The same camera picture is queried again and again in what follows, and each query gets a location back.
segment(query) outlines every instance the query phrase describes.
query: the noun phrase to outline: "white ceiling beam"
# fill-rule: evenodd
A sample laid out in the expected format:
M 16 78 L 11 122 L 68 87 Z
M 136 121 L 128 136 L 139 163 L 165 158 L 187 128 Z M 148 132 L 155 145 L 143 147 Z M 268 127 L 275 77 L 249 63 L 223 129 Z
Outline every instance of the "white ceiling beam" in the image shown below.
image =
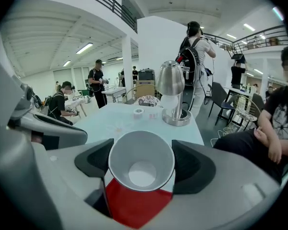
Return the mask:
M 81 57 L 78 57 L 78 58 L 76 58 L 76 59 L 75 59 L 75 58 L 74 58 L 74 59 L 71 59 L 70 65 L 73 66 L 74 64 L 76 64 L 76 63 L 84 60 L 85 58 L 91 56 L 90 53 L 91 53 L 92 51 L 94 51 L 94 54 L 95 54 L 95 53 L 99 52 L 100 50 L 103 50 L 103 49 L 105 49 L 105 48 L 107 48 L 107 47 L 110 47 L 110 46 L 112 46 L 112 45 L 118 44 L 118 43 L 120 43 L 120 42 L 121 42 L 121 37 L 120 37 L 120 38 L 117 38 L 117 39 L 114 39 L 114 40 L 112 40 L 112 41 L 110 41 L 110 42 L 108 42 L 108 43 L 105 43 L 105 44 L 99 46 L 98 48 L 93 48 L 93 49 L 91 49 L 91 50 L 85 51 L 85 54 L 82 55 Z
M 66 42 L 68 41 L 69 37 L 72 36 L 84 23 L 86 19 L 84 17 L 80 17 L 75 24 L 71 27 L 71 29 L 67 32 L 63 40 L 60 42 L 58 49 L 55 51 L 55 53 L 52 56 L 52 59 L 50 61 L 50 69 L 52 69 L 53 63 L 57 59 L 61 49 L 65 46 Z
M 20 73 L 20 75 L 23 75 L 22 77 L 25 77 L 25 73 L 24 73 L 24 70 L 22 68 L 22 66 L 19 64 L 15 54 L 14 54 L 14 51 L 13 51 L 13 48 L 10 44 L 10 42 L 6 42 L 4 44 L 5 46 L 5 49 L 6 49 L 6 54 L 8 55 L 11 63 L 13 64 L 13 66 L 16 67 L 17 71 Z

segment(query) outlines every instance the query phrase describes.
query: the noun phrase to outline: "fluorescent light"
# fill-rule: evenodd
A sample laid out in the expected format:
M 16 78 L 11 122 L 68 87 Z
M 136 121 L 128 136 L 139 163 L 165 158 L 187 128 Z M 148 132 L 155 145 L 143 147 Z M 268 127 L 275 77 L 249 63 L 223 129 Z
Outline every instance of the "fluorescent light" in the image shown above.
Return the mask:
M 63 66 L 65 67 L 65 66 L 67 66 L 69 63 L 70 63 L 70 60 L 66 61 Z
M 85 51 L 86 49 L 88 49 L 89 47 L 93 46 L 93 44 L 89 43 L 87 45 L 85 45 L 82 49 L 80 49 L 76 54 L 81 54 L 83 51 Z
M 232 37 L 232 38 L 234 38 L 234 39 L 237 39 L 235 36 L 232 36 L 232 35 L 230 35 L 230 34 L 227 34 L 227 36 L 230 36 L 230 37 Z
M 257 70 L 257 69 L 254 69 L 254 71 L 257 71 L 257 72 L 259 72 L 260 74 L 263 74 L 263 72 L 261 72 L 261 71 L 259 71 L 259 70 Z
M 252 28 L 252 27 L 251 27 L 250 25 L 248 25 L 248 24 L 244 24 L 244 26 L 245 26 L 246 28 L 249 28 L 252 32 L 255 31 L 255 29 Z
M 274 8 L 273 8 L 273 11 L 276 13 L 276 15 L 279 17 L 279 19 L 280 19 L 281 21 L 284 20 L 284 16 L 282 15 L 282 13 L 279 11 L 279 9 L 278 9 L 277 7 L 274 7 Z

